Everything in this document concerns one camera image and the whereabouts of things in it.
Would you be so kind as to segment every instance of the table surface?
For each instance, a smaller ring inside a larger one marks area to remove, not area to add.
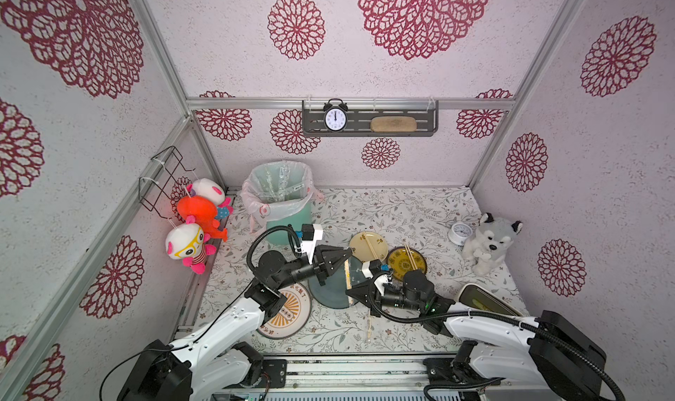
[[[348,246],[361,231],[381,234],[390,248],[409,244],[426,258],[426,276],[438,294],[454,298],[463,285],[473,282],[527,314],[518,289],[506,265],[486,277],[477,277],[471,264],[462,259],[461,249],[448,239],[448,223],[461,220],[478,225],[478,204],[468,188],[385,188],[322,190],[322,202],[313,200],[312,216],[324,228],[320,244]],[[249,233],[249,216],[241,197],[234,201],[227,222],[228,241],[220,246],[200,305],[197,326],[215,319],[249,283],[252,274],[246,267],[246,253],[254,240]],[[269,249],[258,246],[254,262]],[[274,246],[291,259],[287,247]],[[401,309],[386,311],[401,317],[416,314]],[[285,352],[428,352],[456,351],[458,338],[435,336],[418,324],[399,324],[384,318],[372,318],[371,340],[367,340],[368,309],[362,304],[335,310],[312,302],[307,324],[285,339],[269,339],[253,332],[242,341],[263,354]]]

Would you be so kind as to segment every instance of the clock face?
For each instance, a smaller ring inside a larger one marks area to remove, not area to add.
[[[452,227],[452,230],[457,233],[460,237],[469,237],[471,236],[471,228],[468,225],[463,223],[457,223]]]
[[[331,108],[326,112],[325,122],[328,129],[340,131],[347,125],[347,114],[340,108]]]

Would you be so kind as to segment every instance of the white clock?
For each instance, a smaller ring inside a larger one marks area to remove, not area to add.
[[[339,107],[333,107],[325,112],[323,121],[332,132],[339,132],[347,126],[347,113]]]
[[[473,230],[470,226],[463,222],[455,222],[450,227],[448,237],[453,244],[463,246],[467,238],[471,237],[471,234],[473,234]]]

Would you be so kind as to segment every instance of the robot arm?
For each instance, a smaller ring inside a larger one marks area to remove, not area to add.
[[[558,396],[568,400],[599,399],[602,384],[599,373],[580,361],[579,356],[571,355],[567,347],[589,359],[601,373],[606,355],[557,313],[544,311],[537,318],[505,317],[476,311],[436,294],[433,284],[421,270],[406,273],[401,288],[391,285],[389,274],[375,272],[368,281],[346,293],[369,307],[376,317],[384,316],[403,323],[419,322],[436,335],[463,339],[450,370],[445,373],[452,377],[448,384],[475,385],[503,378],[549,386]],[[383,306],[418,311],[420,315],[419,318],[397,318],[385,313]],[[556,343],[542,338],[538,329],[553,335],[552,340]]]
[[[323,285],[352,255],[350,248],[317,245],[323,238],[321,226],[315,224],[313,232],[307,227],[303,225],[300,258],[287,262],[277,251],[266,252],[244,294],[214,321],[168,346],[159,340],[150,344],[147,349],[153,351],[140,355],[118,401],[209,401],[226,386],[256,384],[263,356],[246,342],[235,343],[281,310],[286,297],[280,289],[311,276]]]

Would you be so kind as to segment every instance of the plastic bag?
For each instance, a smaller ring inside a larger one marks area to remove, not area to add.
[[[314,186],[312,170],[302,162],[280,160],[257,166],[244,181],[241,192],[250,215],[250,232],[255,222],[265,230],[267,222],[278,221],[298,213],[312,197],[323,200]]]

